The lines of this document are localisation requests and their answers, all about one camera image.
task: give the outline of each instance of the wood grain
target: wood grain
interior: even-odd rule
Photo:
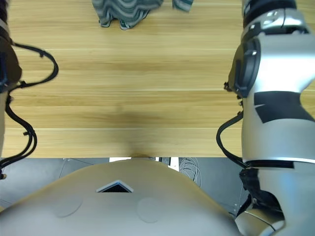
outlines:
[[[315,3],[299,0],[315,29]],[[14,0],[11,36],[54,55],[58,77],[14,93],[13,109],[37,131],[32,157],[221,157],[217,128],[240,107],[223,91],[242,32],[241,1],[195,0],[189,14],[170,1],[136,28],[101,28],[89,0]],[[51,64],[16,49],[23,80]],[[315,115],[315,83],[302,95]],[[6,119],[4,156],[20,151],[23,130]],[[241,155],[241,124],[223,142]]]

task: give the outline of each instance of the white cable bundle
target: white cable bundle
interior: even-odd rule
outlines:
[[[179,172],[191,178],[199,187],[201,187],[201,173],[197,158],[183,158],[179,165]]]

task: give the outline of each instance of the striped towel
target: striped towel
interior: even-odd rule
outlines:
[[[193,0],[173,0],[173,8],[190,11]],[[92,0],[102,27],[118,19],[120,28],[127,30],[146,18],[150,10],[159,8],[163,0]]]

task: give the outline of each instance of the gray floor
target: gray floor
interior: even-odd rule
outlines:
[[[108,162],[109,158],[31,159],[7,166],[0,181],[0,206],[19,199],[83,167]],[[247,198],[238,177],[240,168],[227,158],[199,158],[201,188],[227,211],[235,214]]]

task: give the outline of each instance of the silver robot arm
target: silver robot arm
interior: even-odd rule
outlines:
[[[236,223],[247,236],[269,235],[260,224],[272,235],[311,235],[315,120],[300,95],[315,78],[315,36],[295,0],[244,0],[243,17],[226,89],[242,99],[240,178],[253,209]]]
[[[293,0],[243,1],[243,16],[247,64],[236,55],[229,78],[243,98],[243,160],[315,163],[315,122],[300,103],[315,78],[315,37]]]

